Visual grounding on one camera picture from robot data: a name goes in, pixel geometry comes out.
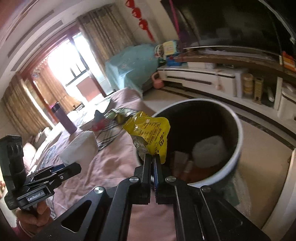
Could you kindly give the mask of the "person's left hand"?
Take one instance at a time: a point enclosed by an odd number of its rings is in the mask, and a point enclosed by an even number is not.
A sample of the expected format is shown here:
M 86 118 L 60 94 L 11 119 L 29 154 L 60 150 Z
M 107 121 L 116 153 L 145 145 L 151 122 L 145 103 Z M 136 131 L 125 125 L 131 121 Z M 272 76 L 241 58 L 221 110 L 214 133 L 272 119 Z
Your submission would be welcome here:
M 46 201 L 39 202 L 35 211 L 37 212 L 36 214 L 31 214 L 21 209 L 16 210 L 18 224 L 22 231 L 30 235 L 39 233 L 43 228 L 53 222 L 51 209 L 46 204 Z

